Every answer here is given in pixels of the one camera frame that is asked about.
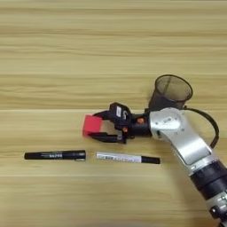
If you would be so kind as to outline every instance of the wooden table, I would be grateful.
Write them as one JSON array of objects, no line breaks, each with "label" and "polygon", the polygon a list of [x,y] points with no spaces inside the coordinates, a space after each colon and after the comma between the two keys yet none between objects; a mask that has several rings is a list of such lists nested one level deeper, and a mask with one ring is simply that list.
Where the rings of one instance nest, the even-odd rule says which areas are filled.
[{"label": "wooden table", "polygon": [[[177,74],[190,106],[221,129],[227,162],[227,2],[2,0],[0,225],[216,226],[169,145],[82,137],[85,114],[114,101],[142,112],[154,80]],[[188,117],[210,142],[214,132]],[[86,149],[88,161],[25,161],[26,151]],[[95,160],[97,151],[160,156],[162,164]]]}]

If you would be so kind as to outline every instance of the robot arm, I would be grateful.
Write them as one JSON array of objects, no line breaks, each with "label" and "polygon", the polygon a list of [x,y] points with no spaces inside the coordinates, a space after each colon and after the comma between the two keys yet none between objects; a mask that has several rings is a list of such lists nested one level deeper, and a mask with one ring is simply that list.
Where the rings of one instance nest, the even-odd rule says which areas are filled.
[{"label": "robot arm", "polygon": [[94,115],[109,120],[118,135],[106,132],[90,133],[90,136],[105,143],[127,143],[135,136],[148,136],[169,142],[182,163],[189,178],[207,202],[210,214],[220,218],[220,226],[227,227],[227,169],[215,156],[212,147],[218,140],[219,129],[214,119],[199,110],[189,109],[202,114],[214,126],[216,136],[211,145],[192,128],[184,112],[175,108],[160,111],[147,111],[133,114],[124,105],[113,103],[108,111]]},{"label": "robot arm", "polygon": [[190,179],[207,202],[210,214],[227,226],[227,169],[213,149],[175,108],[150,112],[149,127],[156,139],[169,142]]}]

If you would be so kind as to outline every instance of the black marker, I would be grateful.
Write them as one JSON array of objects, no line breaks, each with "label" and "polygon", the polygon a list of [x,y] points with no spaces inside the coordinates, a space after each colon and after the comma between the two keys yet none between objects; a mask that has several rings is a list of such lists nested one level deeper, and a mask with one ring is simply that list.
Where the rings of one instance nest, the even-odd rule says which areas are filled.
[{"label": "black marker", "polygon": [[64,152],[45,152],[45,153],[25,153],[25,160],[86,160],[86,152],[64,151]]},{"label": "black marker", "polygon": [[129,155],[124,153],[97,153],[96,157],[99,160],[118,160],[135,163],[160,164],[160,158]]}]

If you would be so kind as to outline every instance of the black cable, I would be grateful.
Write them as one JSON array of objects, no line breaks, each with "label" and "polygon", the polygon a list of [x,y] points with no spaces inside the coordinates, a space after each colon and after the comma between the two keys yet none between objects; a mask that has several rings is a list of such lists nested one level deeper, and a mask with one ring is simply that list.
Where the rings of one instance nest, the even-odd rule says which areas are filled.
[{"label": "black cable", "polygon": [[210,144],[210,146],[211,146],[212,148],[215,148],[215,146],[216,146],[216,144],[217,144],[217,142],[218,142],[218,140],[219,140],[219,127],[218,127],[218,125],[217,125],[215,119],[214,119],[212,116],[210,116],[208,113],[203,112],[203,111],[198,110],[198,109],[189,108],[189,107],[187,107],[187,106],[184,106],[183,109],[184,109],[184,110],[193,111],[193,112],[195,112],[195,113],[197,113],[197,114],[200,114],[201,116],[203,116],[204,118],[206,118],[206,119],[212,124],[212,126],[213,126],[213,128],[214,128],[214,130],[215,130],[215,138],[213,139],[213,141],[212,141],[212,143]]}]

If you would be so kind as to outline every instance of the pen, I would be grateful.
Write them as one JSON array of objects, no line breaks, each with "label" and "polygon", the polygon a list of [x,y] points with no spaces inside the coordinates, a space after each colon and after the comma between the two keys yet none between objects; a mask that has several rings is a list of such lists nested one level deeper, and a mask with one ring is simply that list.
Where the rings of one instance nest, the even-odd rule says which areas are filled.
[{"label": "pen", "polygon": [[99,160],[118,160],[118,161],[135,162],[135,163],[160,164],[160,158],[129,155],[129,154],[123,154],[123,153],[99,152],[99,153],[97,153],[97,159],[99,159]]},{"label": "pen", "polygon": [[80,151],[62,151],[62,152],[43,152],[43,153],[25,153],[25,160],[86,160],[86,152]]}]

